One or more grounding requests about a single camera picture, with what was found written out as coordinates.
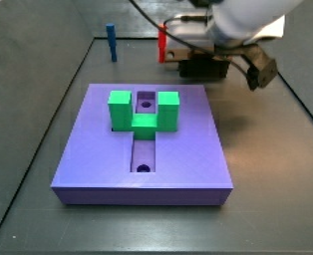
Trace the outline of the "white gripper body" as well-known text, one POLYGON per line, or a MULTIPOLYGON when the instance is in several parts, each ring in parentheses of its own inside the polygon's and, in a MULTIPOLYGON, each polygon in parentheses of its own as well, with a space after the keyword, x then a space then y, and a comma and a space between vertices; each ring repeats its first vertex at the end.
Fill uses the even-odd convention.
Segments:
POLYGON ((251 45, 260 40, 283 37, 284 17, 263 25, 253 32, 244 33, 240 38, 227 35, 216 26, 212 16, 176 15, 165 24, 167 31, 184 42, 197 47, 223 47, 225 49, 251 45))

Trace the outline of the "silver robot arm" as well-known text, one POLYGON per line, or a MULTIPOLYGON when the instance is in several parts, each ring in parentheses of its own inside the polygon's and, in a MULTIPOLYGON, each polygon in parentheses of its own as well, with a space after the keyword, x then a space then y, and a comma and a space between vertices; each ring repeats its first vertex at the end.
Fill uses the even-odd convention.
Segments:
POLYGON ((167 31, 197 46, 236 48, 282 38, 284 16, 303 0, 189 0, 197 11, 165 22, 167 31))

